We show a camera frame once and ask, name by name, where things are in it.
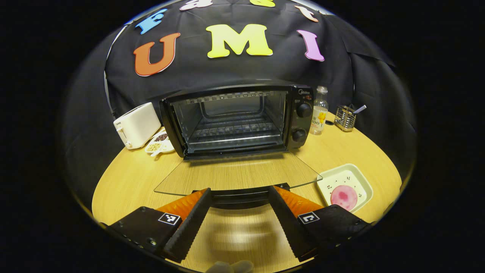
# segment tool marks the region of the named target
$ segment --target beans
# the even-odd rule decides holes
[[[161,143],[153,143],[148,147],[147,151],[148,152],[154,152],[154,151],[158,150],[158,148],[160,148],[161,145],[162,145]]]
[[[158,137],[155,139],[155,141],[163,141],[163,140],[165,140],[167,137],[168,137],[168,136],[167,136],[167,134],[163,134],[163,135],[158,136]]]

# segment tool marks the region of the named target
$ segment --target bottle label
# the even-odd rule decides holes
[[[323,125],[325,124],[325,117],[327,116],[328,110],[317,110],[313,108],[313,117],[311,118],[311,128],[314,130],[323,130]]]

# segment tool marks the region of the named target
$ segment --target white toaster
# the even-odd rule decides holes
[[[113,124],[128,149],[143,147],[161,127],[151,102],[130,110]]]

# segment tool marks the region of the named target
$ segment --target blue letter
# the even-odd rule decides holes
[[[154,15],[148,17],[147,19],[143,20],[141,23],[136,25],[135,27],[141,27],[142,32],[140,34],[143,34],[149,30],[151,30],[154,26],[160,24],[160,19],[163,18],[162,12],[167,11],[167,9],[162,9],[159,12],[155,13]]]

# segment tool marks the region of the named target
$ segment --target metal utensil holder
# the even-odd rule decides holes
[[[353,115],[355,110],[347,106],[338,106],[337,114],[335,115],[335,125],[344,132],[350,132],[356,123],[356,115]]]

